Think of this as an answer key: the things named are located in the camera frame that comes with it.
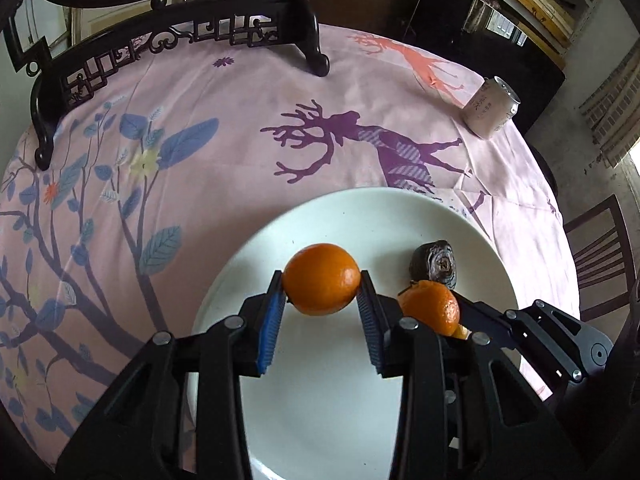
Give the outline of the small orange mandarin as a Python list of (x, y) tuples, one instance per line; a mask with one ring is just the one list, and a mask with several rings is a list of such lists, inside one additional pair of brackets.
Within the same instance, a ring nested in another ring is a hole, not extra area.
[(458, 329), (459, 305), (444, 284), (418, 281), (398, 295), (398, 302), (405, 316), (415, 318), (439, 335), (452, 336)]

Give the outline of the dark wooden chair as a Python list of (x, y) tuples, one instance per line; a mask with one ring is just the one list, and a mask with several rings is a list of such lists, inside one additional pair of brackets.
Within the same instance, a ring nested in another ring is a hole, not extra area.
[(636, 281), (636, 266), (620, 201), (615, 194), (564, 224), (566, 234), (573, 233), (593, 222), (602, 214), (611, 220), (604, 230), (585, 246), (572, 253), (577, 273), (578, 290), (587, 289), (616, 281), (625, 280), (625, 289), (614, 292), (610, 298), (591, 307), (580, 309), (585, 322), (602, 318), (629, 304), (629, 295)]

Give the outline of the dark water chestnut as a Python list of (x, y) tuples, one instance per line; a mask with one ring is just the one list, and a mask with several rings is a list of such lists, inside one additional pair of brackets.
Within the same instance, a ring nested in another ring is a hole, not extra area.
[(432, 281), (454, 289), (457, 285), (457, 263), (446, 240), (426, 243), (413, 252), (409, 263), (411, 281)]

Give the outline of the white oval plate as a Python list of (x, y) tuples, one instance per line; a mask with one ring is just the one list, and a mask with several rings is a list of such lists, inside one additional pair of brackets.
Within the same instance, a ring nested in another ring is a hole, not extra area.
[[(315, 198), (257, 232), (213, 281), (194, 330), (235, 314), (265, 292), (296, 252), (331, 243), (370, 273), (381, 295), (409, 283), (422, 244), (446, 240), (457, 260), (457, 291), (497, 310), (518, 303), (494, 243), (458, 206), (397, 188), (353, 188)], [(356, 306), (328, 316), (286, 307), (266, 374), (241, 382), (257, 479), (384, 479), (390, 472), (401, 382), (378, 376)]]

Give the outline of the pink printed tablecloth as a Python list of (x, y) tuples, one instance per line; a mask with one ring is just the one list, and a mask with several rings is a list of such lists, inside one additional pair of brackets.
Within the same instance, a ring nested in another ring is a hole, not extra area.
[(290, 46), (181, 41), (145, 53), (58, 124), (27, 130), (1, 180), (1, 400), (53, 467), (90, 403), (158, 330), (186, 334), (258, 229), (343, 188), (431, 197), (483, 231), (518, 302), (579, 311), (550, 185), (521, 133), (480, 140), (482, 77), (416, 47), (326, 26), (328, 76)]

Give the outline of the white drink can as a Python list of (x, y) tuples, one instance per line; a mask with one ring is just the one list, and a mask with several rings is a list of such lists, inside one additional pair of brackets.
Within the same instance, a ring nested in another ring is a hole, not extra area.
[(521, 105), (521, 99), (502, 78), (486, 78), (461, 111), (465, 125), (480, 139), (491, 139)]

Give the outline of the black carved screen stand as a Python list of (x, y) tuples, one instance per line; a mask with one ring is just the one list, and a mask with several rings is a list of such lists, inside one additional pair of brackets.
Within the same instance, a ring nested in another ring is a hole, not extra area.
[(23, 0), (1, 0), (1, 30), (14, 70), (24, 70), (35, 84), (30, 95), (32, 125), (38, 139), (34, 159), (49, 168), (58, 123), (91, 100), (108, 78), (136, 62), (142, 49), (154, 54), (205, 40), (232, 46), (292, 44), (311, 73), (329, 73), (329, 58), (320, 49), (319, 23), (308, 0), (46, 0), (67, 9), (112, 8), (148, 2), (150, 10), (127, 18), (53, 55), (45, 39), (21, 44), (15, 15)]

